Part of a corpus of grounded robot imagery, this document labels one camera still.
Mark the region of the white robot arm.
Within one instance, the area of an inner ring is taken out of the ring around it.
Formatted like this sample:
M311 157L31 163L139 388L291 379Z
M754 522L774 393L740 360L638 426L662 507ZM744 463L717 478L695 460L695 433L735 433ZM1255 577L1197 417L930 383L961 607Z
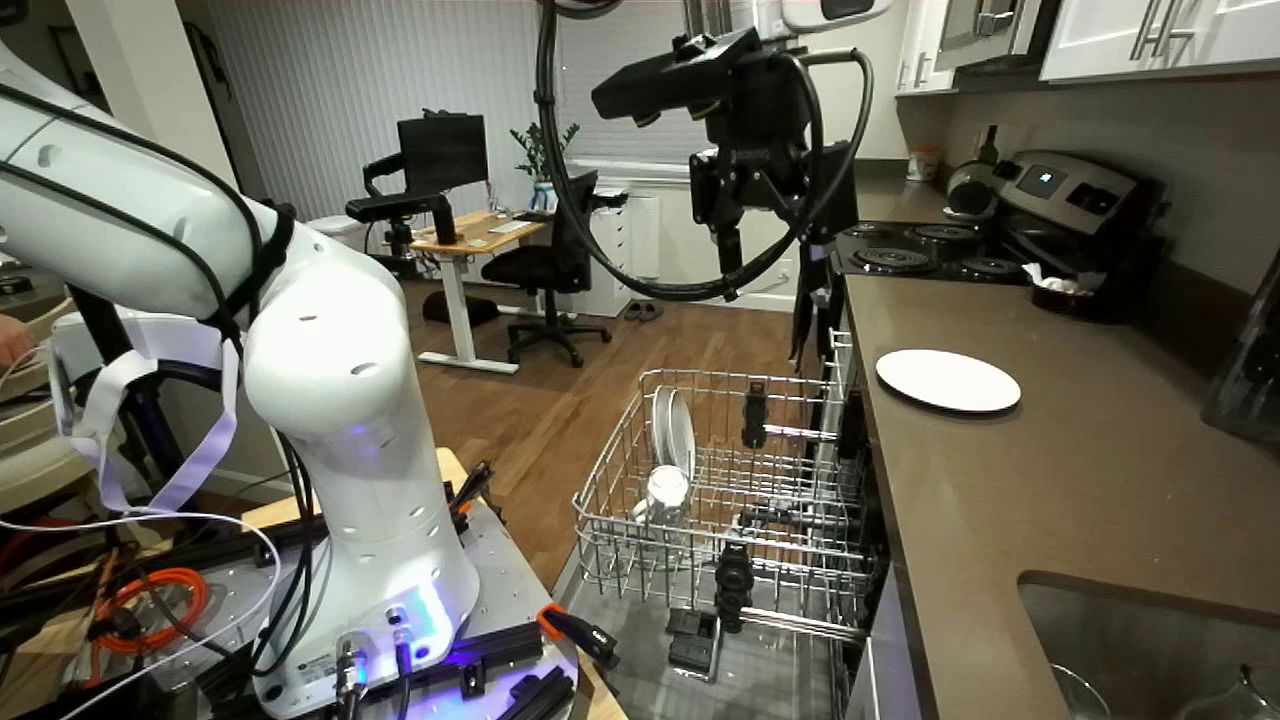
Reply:
M358 669L435 669L485 579L449 510L406 293L388 267L154 143L26 58L0 67L3 253L109 305L123 326L62 433L113 454L123 397L168 362L217 374L299 454L326 510L320 594L274 648L259 702L299 720Z

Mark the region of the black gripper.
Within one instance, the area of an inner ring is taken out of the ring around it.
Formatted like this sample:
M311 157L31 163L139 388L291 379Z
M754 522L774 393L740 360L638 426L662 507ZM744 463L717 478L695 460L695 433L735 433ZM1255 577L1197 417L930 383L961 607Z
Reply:
M727 97L709 112L709 146L689 161L691 221L717 237L725 298L740 259L740 217L770 206L784 224L802 224L815 199L815 233L856 224L856 172L844 166L848 141L824 132L824 112L810 67L766 48L734 67Z

